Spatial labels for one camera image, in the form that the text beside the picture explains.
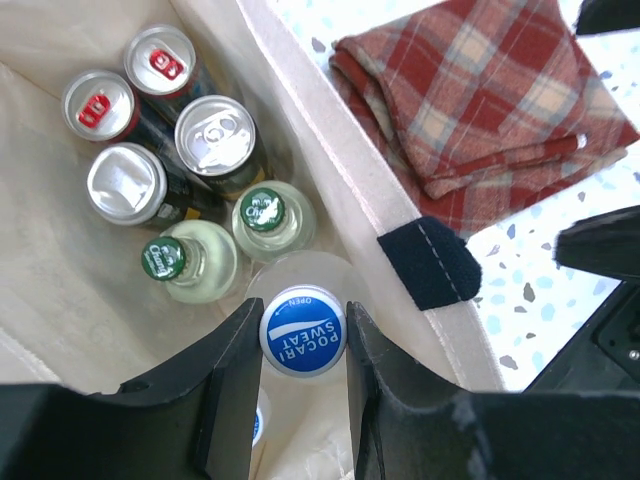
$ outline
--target red plaid fabric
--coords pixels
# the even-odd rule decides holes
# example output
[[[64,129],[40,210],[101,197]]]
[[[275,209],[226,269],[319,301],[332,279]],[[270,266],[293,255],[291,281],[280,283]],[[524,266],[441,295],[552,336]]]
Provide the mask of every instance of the red plaid fabric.
[[[638,139],[555,0],[449,0],[335,50],[338,91],[411,199],[462,234]]]

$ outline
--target can pull tab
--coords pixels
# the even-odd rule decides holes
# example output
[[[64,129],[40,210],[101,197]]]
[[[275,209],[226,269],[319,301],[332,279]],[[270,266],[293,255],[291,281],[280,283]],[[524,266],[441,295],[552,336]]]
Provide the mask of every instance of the can pull tab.
[[[157,49],[149,58],[151,66],[169,80],[175,80],[184,70],[184,66],[164,50]]]
[[[106,95],[94,95],[78,114],[78,120],[88,128],[96,128],[110,107],[111,102]]]

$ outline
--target silver can lid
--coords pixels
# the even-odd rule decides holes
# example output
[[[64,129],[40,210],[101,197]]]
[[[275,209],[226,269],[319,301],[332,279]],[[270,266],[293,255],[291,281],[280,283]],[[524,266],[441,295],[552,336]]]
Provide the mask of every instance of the silver can lid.
[[[196,51],[187,36],[171,25],[154,25],[129,43],[124,68],[133,85],[149,95],[181,89],[196,64]]]
[[[120,75],[88,70],[71,80],[62,94],[62,115],[67,126],[92,142],[122,133],[135,110],[135,97]]]
[[[176,148],[187,168],[217,177],[232,172],[253,152],[256,127],[235,100],[208,95],[191,102],[178,117]]]
[[[139,225],[153,218],[167,192],[158,158],[135,143],[116,143],[96,157],[87,176],[93,208],[116,225]]]

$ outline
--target speckled tabletop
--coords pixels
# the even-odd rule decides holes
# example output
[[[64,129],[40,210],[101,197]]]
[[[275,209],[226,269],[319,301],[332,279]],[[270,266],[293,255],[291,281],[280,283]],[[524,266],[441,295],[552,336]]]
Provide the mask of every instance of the speckled tabletop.
[[[433,0],[271,0],[326,72],[331,43],[413,13]],[[559,0],[568,25],[581,0]],[[640,30],[579,39],[625,113],[640,126]],[[629,155],[573,187],[489,227],[469,241],[483,268],[475,299],[506,387],[524,389],[618,282],[553,261],[558,232],[575,221],[640,203],[640,142]]]

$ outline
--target beige bag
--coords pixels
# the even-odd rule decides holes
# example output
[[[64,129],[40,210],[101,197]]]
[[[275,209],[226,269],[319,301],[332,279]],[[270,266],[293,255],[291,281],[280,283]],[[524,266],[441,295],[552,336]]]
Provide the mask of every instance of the beige bag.
[[[226,93],[241,92],[281,171],[326,216],[325,248],[346,252],[366,279],[381,330],[465,388],[500,389],[472,303],[420,312],[379,248],[376,237],[418,211],[264,0],[2,3],[0,380],[112,392],[210,332],[240,301],[179,305],[144,276],[138,258],[149,232],[109,225],[90,209],[84,177],[97,147],[61,118],[72,76],[122,71],[124,45],[158,22],[184,29]],[[267,434],[258,478],[352,478],[346,386],[309,392],[286,436]]]

